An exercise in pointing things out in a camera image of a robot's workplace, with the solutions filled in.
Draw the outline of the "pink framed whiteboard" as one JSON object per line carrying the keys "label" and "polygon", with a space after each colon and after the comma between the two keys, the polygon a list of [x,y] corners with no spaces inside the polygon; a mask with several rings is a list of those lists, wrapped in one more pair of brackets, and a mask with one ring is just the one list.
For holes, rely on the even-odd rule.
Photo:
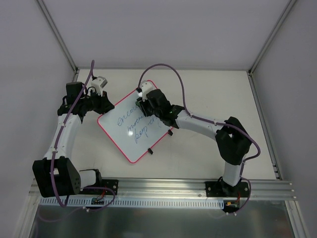
{"label": "pink framed whiteboard", "polygon": [[137,98],[137,91],[133,90],[117,102],[113,110],[97,119],[100,128],[132,164],[172,130],[154,115],[145,117],[136,106]]}

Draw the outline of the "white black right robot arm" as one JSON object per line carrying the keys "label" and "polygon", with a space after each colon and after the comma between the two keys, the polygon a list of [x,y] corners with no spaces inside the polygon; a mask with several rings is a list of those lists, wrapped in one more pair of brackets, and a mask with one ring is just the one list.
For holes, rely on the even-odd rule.
{"label": "white black right robot arm", "polygon": [[220,156],[225,161],[217,190],[227,197],[238,195],[242,162],[251,146],[251,140],[239,120],[230,117],[224,122],[217,122],[191,115],[185,107],[172,105],[159,89],[145,93],[138,87],[136,92],[136,105],[144,116],[155,116],[168,127],[190,130],[216,141]]}

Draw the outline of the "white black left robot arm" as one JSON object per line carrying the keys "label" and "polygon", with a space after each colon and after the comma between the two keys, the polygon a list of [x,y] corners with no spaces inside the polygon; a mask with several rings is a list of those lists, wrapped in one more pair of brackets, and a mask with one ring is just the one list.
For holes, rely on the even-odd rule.
{"label": "white black left robot arm", "polygon": [[35,160],[32,165],[42,197],[77,195],[85,187],[92,194],[103,189],[99,170],[76,170],[71,154],[86,113],[93,111],[103,115],[114,109],[105,91],[106,84],[106,79],[97,78],[87,89],[81,82],[66,85],[66,96],[57,110],[57,127],[52,143],[43,159]]}

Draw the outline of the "left aluminium corner post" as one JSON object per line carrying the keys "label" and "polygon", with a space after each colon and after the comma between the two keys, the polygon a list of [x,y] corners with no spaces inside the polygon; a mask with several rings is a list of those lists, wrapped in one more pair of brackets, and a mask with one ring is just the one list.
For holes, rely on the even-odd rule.
{"label": "left aluminium corner post", "polygon": [[64,54],[70,68],[72,69],[72,71],[76,74],[78,71],[78,66],[76,65],[73,57],[71,56],[71,53],[45,3],[44,0],[35,0],[37,6],[39,7],[45,21],[47,22],[55,40],[57,41],[62,53]]}

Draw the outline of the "aluminium mounting rail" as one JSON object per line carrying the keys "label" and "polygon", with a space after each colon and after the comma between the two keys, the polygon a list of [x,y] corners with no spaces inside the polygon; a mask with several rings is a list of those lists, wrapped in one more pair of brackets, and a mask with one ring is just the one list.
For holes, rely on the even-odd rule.
{"label": "aluminium mounting rail", "polygon": [[102,187],[110,188],[117,198],[250,198],[255,200],[296,200],[292,183],[282,180],[243,179],[238,187],[225,193],[215,179],[105,178]]}

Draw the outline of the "aluminium corner frame post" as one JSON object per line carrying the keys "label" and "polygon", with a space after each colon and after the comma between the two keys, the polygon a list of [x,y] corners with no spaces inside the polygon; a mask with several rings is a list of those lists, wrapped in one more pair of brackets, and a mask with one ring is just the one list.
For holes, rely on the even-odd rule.
{"label": "aluminium corner frame post", "polygon": [[277,21],[275,22],[272,30],[270,31],[268,37],[266,38],[263,46],[261,47],[258,55],[256,56],[252,66],[249,68],[248,73],[249,75],[252,75],[255,70],[257,69],[257,67],[259,66],[260,62],[262,61],[264,55],[266,54],[266,52],[269,50],[269,47],[271,46],[273,40],[275,39],[275,37],[277,36],[279,30],[282,28],[283,24],[285,23],[285,21],[287,20],[289,14],[291,13],[291,11],[293,10],[293,8],[295,7],[296,3],[298,1],[297,0],[289,0],[286,4],[286,6],[284,7],[282,13],[280,14],[280,16],[278,17]]}

